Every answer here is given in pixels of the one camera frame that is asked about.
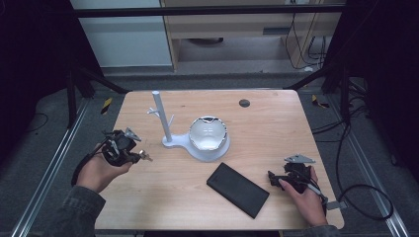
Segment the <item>white cabinet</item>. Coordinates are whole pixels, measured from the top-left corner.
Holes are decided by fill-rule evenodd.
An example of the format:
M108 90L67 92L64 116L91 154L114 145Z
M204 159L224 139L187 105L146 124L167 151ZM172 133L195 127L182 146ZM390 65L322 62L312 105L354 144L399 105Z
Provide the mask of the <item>white cabinet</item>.
M74 9L160 7L159 0L71 0ZM172 66L162 17L80 18L102 68Z

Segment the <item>black metal frame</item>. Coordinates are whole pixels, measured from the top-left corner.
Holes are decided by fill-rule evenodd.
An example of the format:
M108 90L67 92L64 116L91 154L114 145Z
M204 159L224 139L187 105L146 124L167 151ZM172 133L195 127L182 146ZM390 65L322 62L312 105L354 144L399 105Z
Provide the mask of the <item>black metal frame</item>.
M74 11L50 11L46 13L49 15L72 16L77 18L112 18L228 14L333 13L354 10L356 8L358 8L358 6L347 6L346 4L243 5L204 7L82 9Z

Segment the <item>black cable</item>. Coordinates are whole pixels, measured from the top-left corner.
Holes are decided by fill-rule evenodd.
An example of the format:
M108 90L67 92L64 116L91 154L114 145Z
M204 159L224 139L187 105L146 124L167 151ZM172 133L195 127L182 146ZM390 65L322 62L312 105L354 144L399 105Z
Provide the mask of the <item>black cable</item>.
M351 93L351 95L357 94L357 95L361 95L361 96L366 96L366 93L364 92L360 92L359 90L353 89L353 88L349 88L349 92Z
M355 100L362 100L362 101L365 101L365 97L364 96L357 96L357 97L353 97L353 98L351 98L351 100L349 100L349 103L351 104L353 101L355 101Z
M47 123L47 122L48 122L48 120L49 120L48 116L47 116L46 114L44 114L44 113L36 113L35 115L36 115L36 116L44 116L44 117L45 117L45 121L43 122L43 124L39 125L38 127L33 128L33 129L31 129L31 130L27 130L27 131L26 131L27 133L29 133L29 132L33 132L33 131L36 131L36 130L40 129L41 127L45 126L45 125L46 125L46 123Z
M319 142L319 143L334 143L334 142L339 142L340 140L329 140L329 141L325 141L325 140L314 140L315 142Z
M322 43L322 47L320 49L320 52L311 52L311 48L313 47L315 37L311 38L311 41L310 41L310 44L308 45L308 50L307 50L307 55L308 55L309 58L314 59L314 60L318 60L318 59L320 59L320 57L322 57L322 56L324 56L324 54L326 54L326 53L324 53L324 49L323 49L323 47L324 47L323 44L325 43L325 39L326 39L326 37L323 37L323 43Z
M326 37L323 37L323 42L321 44L321 54L320 54L320 68L323 67L324 60L326 59Z
M357 113L357 112L359 112L359 111L361 111L361 112L362 112L362 109L364 109L364 108L365 108L365 106L360 106L360 107L356 108L355 110L353 110L353 111L350 113L351 118L353 118L353 117L357 117L357 116L354 116L354 114L355 114L355 113ZM313 135L315 135L315 134L319 134L319 133L323 133L323 132L329 131L329 130L331 130L331 129L333 129L333 128L337 127L338 125L342 124L343 122L344 122L343 120L334 121L334 122L331 122L331 123L329 123L329 124L323 125L323 126L321 126L321 127L313 128L311 131L312 131L312 134L313 134Z
M353 185L353 186L351 186L351 187L349 187L349 188L347 188L346 190L343 190L343 188L342 188L342 183L341 183L341 180L340 180L340 175L339 175L339 159L340 159L340 153L341 153L341 150L342 150L342 144L343 144L343 140L345 139L345 133L347 132L347 130L348 130L348 128L350 127L351 125L350 124L346 124L346 126L345 126L345 128L344 128L344 132L343 132L343 134L342 134L342 137L341 137L341 140L340 140L340 142L339 142L339 147L338 147L338 152L337 152L337 155L336 155L336 165L335 165L335 172L336 172L336 180L337 180L337 184L338 184L338 187L339 187L339 190L340 190L340 192L341 192L341 195L339 195L339 198L338 198L338 201L341 201L342 200L342 198L345 198L345 200L356 210L356 211L358 211L360 214L362 214L363 216L365 216L365 217L367 217L367 218L370 218L370 219L373 219L373 220L387 220L387 219L389 219L391 216L392 216L392 214L394 213L394 206L393 206L393 204L392 204L392 202L391 202L391 200L390 200L390 198L388 197L388 195L386 195L383 191L381 191L381 190L379 190L378 188L376 188L376 187L374 187L374 186L370 186L370 185L365 185L365 184L356 184L356 185ZM375 191L377 191L377 192L379 192L381 195L383 195L386 199L387 199L387 201L388 201L388 203L390 204L390 211L389 211L389 213L388 213L388 215L386 215L386 216L375 216L375 215L371 215L371 214L369 214L369 213L366 213L365 211L363 211L363 210L361 210L359 207L357 207L348 197L345 197L345 194L348 192L348 191L350 191L350 190L352 190L352 189L355 189L355 188L367 188L367 189L372 189L372 190L375 190Z
M318 190L320 190L320 188L318 187L318 185L317 185L317 182L315 182L315 180L313 180L313 178L311 178L311 176L310 177L307 177L305 174L303 174L302 172L300 172L300 171L298 171L298 170L296 170L296 169L291 169L291 171L292 172L295 172L295 173L297 173L297 174L299 174L301 177L303 177L305 180L306 180L306 182L308 183L308 184L311 184L311 185L313 185L315 188L317 188Z
M351 78L349 78L349 83L354 88L354 90L357 91L358 94L365 96L367 95L368 85L367 85L367 80L365 78L362 78L362 79L363 79L364 87L361 87L357 83L353 82Z
M76 169L74 170L73 176L71 178L71 187L73 187L77 184L78 175L80 174L81 169L83 169L83 167L87 164L87 162L89 162L96 154L102 153L102 152L98 152L98 151L107 142L107 140L108 140L108 137L106 137L101 142L100 145L96 146L96 148L92 152L90 152L85 157L83 157L83 159L79 162L79 164L77 165Z
M296 35L296 31L295 31L295 27L294 27L295 15L296 15L296 13L293 13L293 20L291 21L290 30L289 30L289 32L288 32L288 34L286 36L286 40L285 40L286 52L287 52L287 55L289 56L289 59L290 59L290 62L291 62L291 66L293 67L293 69L303 69L303 68L305 68L307 66L313 66L313 65L315 65L315 63L310 63L310 62L305 61L305 59L304 59L304 57L302 55L301 46L299 45L299 41L298 41L298 38L297 38L297 35ZM290 35L292 29L293 29L293 34L295 35L296 45L298 46L299 56L301 57L302 61L306 63L306 65L303 66L303 67L296 67L296 66L293 65L293 61L291 59L290 52L288 51L288 47L287 47L287 45L288 45L288 38L289 38L289 35Z

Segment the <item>gray floor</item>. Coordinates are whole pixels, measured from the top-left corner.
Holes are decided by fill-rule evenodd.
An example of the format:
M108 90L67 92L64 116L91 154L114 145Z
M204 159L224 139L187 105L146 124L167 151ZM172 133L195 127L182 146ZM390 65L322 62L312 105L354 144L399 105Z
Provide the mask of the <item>gray floor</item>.
M180 64L176 72L156 73L158 75L147 72L139 76L114 76L109 79L131 90L282 88L308 75L304 69L292 68L278 38L224 39L224 42L219 44L196 44L184 40L182 46ZM316 61L313 60L313 63L310 67L315 69ZM320 83L321 80L316 80L299 91L301 103L312 128L339 120L333 108L325 109L311 103L312 94L316 94L322 103L334 104L333 102L339 98L338 93L327 96L319 93ZM102 130L112 130L117 119L124 95L118 95L96 83L94 86L97 89L95 98L88 100L86 116L32 225L33 232L42 232L45 229L50 213L60 205L70 189L69 180L74 167L98 141L102 140ZM37 112L47 115L47 123L23 137L21 144L16 147L13 162L1 170L2 233L12 231L25 211L66 131L65 97L66 92L63 90L40 100ZM100 115L104 101L109 97L113 98L113 103L106 115ZM354 101L354 108L362 105L362 101ZM369 181L365 163L360 161L359 151L357 153L356 147L354 148L354 141L357 141L362 147L361 155L367 157L373 175L390 196L410 236L419 236L419 226L415 223L415 219L419 217L418 184L407 169L391 165L390 154L374 123L366 117L367 114L368 111L364 111L352 118L351 135L343 143L339 163L343 186ZM36 116L31 128L39 127L44 122L45 116ZM338 142L324 141L338 140L342 131L343 127L338 126L314 136L336 194L340 194L335 173ZM353 191L350 197L362 209L379 214L376 198L370 191ZM408 236L391 233L388 228L390 221L370 220L352 207L342 212L345 218L345 227L341 230L343 236ZM133 235L133 231L116 233L102 230L99 233ZM285 232L285 236L299 235L299 231Z

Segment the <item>white bowl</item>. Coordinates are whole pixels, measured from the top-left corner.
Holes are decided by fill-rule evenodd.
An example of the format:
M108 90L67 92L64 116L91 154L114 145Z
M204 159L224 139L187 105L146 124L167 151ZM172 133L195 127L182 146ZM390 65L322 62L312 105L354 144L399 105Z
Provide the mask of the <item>white bowl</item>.
M227 136L227 127L215 117L201 117L196 119L190 129L191 142L202 151L211 151L220 148Z

